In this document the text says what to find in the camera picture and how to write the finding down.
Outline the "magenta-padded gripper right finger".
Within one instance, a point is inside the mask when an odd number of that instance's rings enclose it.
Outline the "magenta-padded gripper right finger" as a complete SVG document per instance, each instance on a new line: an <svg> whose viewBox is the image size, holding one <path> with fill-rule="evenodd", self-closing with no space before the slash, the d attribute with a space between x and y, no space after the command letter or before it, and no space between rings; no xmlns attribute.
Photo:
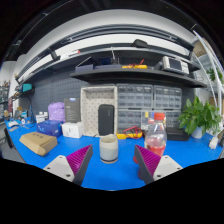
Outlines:
<svg viewBox="0 0 224 224"><path fill-rule="evenodd" d="M134 156L139 165L140 176L145 184L150 184L182 169L170 156L159 155L136 145Z"/></svg>

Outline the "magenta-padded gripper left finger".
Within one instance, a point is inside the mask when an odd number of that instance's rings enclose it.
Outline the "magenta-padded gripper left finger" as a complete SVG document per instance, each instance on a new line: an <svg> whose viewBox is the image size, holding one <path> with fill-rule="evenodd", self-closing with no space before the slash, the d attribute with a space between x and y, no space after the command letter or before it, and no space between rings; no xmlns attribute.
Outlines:
<svg viewBox="0 0 224 224"><path fill-rule="evenodd" d="M68 156L57 156L44 167L44 170L67 181L81 185L92 155L93 148L91 145L88 145Z"/></svg>

